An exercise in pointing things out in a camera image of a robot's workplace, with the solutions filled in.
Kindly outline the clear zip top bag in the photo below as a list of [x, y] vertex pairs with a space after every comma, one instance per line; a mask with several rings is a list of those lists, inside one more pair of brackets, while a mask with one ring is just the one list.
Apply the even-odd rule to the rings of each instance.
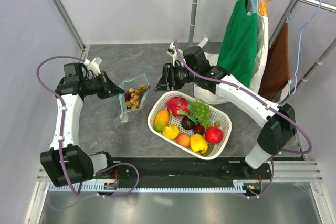
[[119, 95], [118, 116], [113, 125], [118, 128], [126, 123], [135, 121], [143, 109], [150, 85], [145, 73], [138, 77], [124, 80], [119, 84], [124, 94]]

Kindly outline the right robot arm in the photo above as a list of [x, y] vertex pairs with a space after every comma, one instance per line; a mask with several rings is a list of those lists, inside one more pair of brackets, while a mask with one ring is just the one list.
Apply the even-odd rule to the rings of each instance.
[[240, 166], [245, 178], [254, 178], [259, 173], [259, 167], [282, 151], [296, 134], [293, 107], [288, 104], [279, 106], [261, 97], [240, 83], [228, 70], [219, 65], [212, 66], [200, 46], [191, 46], [182, 51], [171, 43], [167, 52], [173, 61], [164, 64], [156, 91], [178, 90], [186, 83], [193, 83], [205, 94], [211, 94], [209, 104], [221, 104], [227, 100], [261, 127], [257, 144]]

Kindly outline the brown longan bunch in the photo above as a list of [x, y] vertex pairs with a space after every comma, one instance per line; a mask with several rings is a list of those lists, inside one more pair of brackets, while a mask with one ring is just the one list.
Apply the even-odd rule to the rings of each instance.
[[131, 99], [131, 103], [132, 103], [132, 107], [129, 108], [130, 110], [136, 110], [139, 109], [141, 104], [142, 104], [142, 99], [144, 99], [146, 93], [148, 92], [148, 90], [150, 89], [149, 85], [140, 85], [137, 89], [135, 88], [129, 88], [126, 90], [127, 92], [132, 93], [132, 99]]

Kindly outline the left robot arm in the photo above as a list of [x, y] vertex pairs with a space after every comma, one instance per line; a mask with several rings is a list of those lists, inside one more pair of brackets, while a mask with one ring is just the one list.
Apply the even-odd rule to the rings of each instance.
[[91, 180], [96, 172], [103, 178], [115, 173], [107, 152], [89, 156], [79, 146], [79, 119], [85, 97], [96, 95], [104, 100], [124, 93], [100, 70], [100, 64], [100, 58], [65, 64], [65, 75], [53, 90], [57, 102], [55, 133], [40, 162], [56, 187]]

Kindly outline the dark purple grape bunch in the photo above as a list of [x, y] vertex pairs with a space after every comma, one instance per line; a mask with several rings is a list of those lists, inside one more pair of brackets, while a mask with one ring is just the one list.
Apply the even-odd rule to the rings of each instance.
[[132, 93], [130, 93], [130, 92], [127, 92], [127, 93], [124, 94], [125, 105], [128, 109], [132, 107], [132, 103], [131, 103], [132, 96], [131, 96], [131, 94]]

